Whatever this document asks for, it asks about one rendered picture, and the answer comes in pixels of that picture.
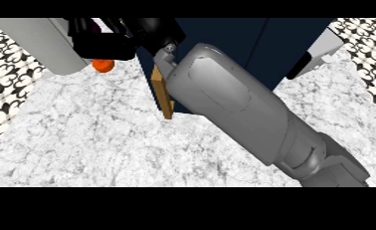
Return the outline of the dark navy cabinet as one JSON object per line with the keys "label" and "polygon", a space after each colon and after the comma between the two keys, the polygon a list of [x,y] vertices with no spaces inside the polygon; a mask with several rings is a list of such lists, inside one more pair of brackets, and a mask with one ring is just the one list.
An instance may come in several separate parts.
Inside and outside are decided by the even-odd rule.
{"label": "dark navy cabinet", "polygon": [[[172,51],[180,62],[196,44],[215,46],[272,91],[329,25],[326,18],[177,18],[185,39]],[[155,55],[138,42],[141,66]],[[175,111],[191,114],[175,101]]]}

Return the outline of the orange round fruit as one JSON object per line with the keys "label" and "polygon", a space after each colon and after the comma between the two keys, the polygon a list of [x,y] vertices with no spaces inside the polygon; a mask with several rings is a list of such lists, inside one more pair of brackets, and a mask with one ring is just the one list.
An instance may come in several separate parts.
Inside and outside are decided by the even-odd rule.
{"label": "orange round fruit", "polygon": [[93,65],[93,68],[96,69],[96,71],[99,73],[106,73],[113,69],[115,61],[113,60],[94,59],[91,61],[91,65]]}

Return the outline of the pale grey appliance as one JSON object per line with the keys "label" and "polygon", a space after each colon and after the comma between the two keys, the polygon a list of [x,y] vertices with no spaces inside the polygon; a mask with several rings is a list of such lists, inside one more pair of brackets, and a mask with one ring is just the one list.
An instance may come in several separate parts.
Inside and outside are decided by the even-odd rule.
{"label": "pale grey appliance", "polygon": [[286,79],[293,80],[296,77],[312,71],[315,67],[321,66],[324,64],[321,58],[326,55],[331,56],[342,46],[342,38],[330,28],[326,28],[290,69]]}

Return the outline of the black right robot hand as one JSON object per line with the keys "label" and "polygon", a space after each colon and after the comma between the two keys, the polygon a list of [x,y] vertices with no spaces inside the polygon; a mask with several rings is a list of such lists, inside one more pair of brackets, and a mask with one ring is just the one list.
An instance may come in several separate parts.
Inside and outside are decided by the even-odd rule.
{"label": "black right robot hand", "polygon": [[124,21],[140,45],[152,55],[168,44],[177,46],[185,39],[185,33],[174,18],[125,18]]}

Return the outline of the wooden cabinet door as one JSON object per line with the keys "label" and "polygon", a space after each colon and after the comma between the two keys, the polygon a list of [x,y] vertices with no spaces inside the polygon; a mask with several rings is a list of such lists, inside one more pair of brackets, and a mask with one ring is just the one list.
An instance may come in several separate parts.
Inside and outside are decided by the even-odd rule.
{"label": "wooden cabinet door", "polygon": [[171,100],[171,95],[169,95],[168,89],[166,89],[165,78],[162,76],[162,73],[160,73],[157,67],[153,67],[150,80],[152,80],[152,84],[153,84],[153,89],[155,89],[163,117],[165,117],[165,119],[171,119],[172,115],[174,115],[175,102]]}

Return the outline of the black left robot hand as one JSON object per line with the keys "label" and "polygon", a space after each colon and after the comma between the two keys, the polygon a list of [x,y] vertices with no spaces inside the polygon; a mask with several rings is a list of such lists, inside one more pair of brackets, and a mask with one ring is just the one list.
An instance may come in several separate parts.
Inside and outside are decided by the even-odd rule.
{"label": "black left robot hand", "polygon": [[101,31],[91,18],[66,18],[66,21],[73,51],[82,58],[127,61],[135,57],[137,45],[118,18],[100,19],[110,33]]}

